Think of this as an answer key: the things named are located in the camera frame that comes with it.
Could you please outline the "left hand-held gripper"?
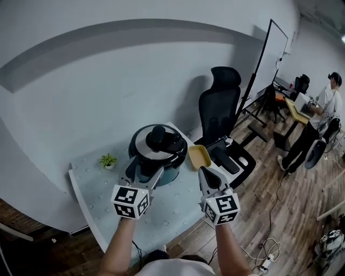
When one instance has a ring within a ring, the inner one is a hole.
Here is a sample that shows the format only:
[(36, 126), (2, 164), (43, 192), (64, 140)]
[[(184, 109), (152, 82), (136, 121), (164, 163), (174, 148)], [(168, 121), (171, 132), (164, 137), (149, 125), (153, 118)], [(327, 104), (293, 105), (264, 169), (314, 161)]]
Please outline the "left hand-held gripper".
[(140, 219), (150, 206), (151, 194), (164, 174), (164, 168), (159, 167), (147, 183), (137, 185), (135, 177), (138, 162), (138, 156), (127, 161), (119, 173), (119, 183), (113, 189), (111, 202), (120, 217)]

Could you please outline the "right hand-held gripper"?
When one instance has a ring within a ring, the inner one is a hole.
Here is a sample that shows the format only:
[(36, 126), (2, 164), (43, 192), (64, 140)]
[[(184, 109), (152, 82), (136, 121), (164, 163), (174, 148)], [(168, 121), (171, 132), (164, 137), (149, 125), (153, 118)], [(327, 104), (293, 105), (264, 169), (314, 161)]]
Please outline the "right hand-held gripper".
[(216, 169), (201, 166), (198, 180), (202, 192), (199, 205), (212, 225), (233, 221), (240, 212), (240, 204), (225, 175)]

